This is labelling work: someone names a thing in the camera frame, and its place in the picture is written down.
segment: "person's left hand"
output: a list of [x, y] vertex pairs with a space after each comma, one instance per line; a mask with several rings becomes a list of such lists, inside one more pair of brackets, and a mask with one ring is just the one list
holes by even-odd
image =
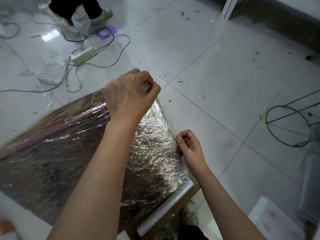
[[[148, 93], [143, 90], [143, 83], [151, 85]], [[128, 118], [139, 123], [150, 109], [161, 88], [153, 81], [149, 72], [134, 68], [112, 80], [104, 87], [106, 107], [110, 118]]]

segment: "white power strip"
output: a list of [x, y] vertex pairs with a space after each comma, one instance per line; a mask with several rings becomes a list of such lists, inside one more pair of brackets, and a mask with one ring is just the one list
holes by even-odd
[[90, 47], [83, 51], [81, 51], [79, 54], [70, 55], [70, 59], [72, 60], [73, 64], [75, 64], [77, 67], [83, 63], [85, 63], [87, 60], [91, 59], [92, 57], [96, 56], [97, 52], [94, 48]]

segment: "person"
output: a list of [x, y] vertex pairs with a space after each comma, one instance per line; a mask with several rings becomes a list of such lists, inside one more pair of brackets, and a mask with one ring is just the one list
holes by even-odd
[[[144, 93], [143, 83], [151, 85], [149, 93]], [[48, 240], [117, 238], [122, 186], [131, 144], [139, 122], [160, 89], [147, 71], [138, 69], [105, 86], [111, 120]], [[180, 132], [176, 141], [190, 172], [201, 186], [223, 239], [265, 239], [211, 172], [193, 132]]]
[[81, 4], [92, 25], [99, 25], [113, 15], [111, 9], [102, 9], [97, 0], [51, 0], [47, 13], [63, 31], [78, 35], [71, 18]]

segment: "forearm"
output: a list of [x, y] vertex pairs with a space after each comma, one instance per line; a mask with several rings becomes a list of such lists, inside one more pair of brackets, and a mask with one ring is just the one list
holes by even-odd
[[208, 168], [196, 178], [224, 240], [265, 239]]
[[48, 239], [116, 239], [126, 163], [137, 127], [128, 121], [108, 123]]

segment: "purple package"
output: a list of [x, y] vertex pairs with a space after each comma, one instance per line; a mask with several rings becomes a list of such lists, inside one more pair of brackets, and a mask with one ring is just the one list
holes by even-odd
[[104, 40], [109, 36], [112, 36], [116, 34], [118, 31], [112, 27], [111, 25], [108, 25], [107, 27], [99, 28], [96, 31], [94, 31], [96, 35], [101, 39]]

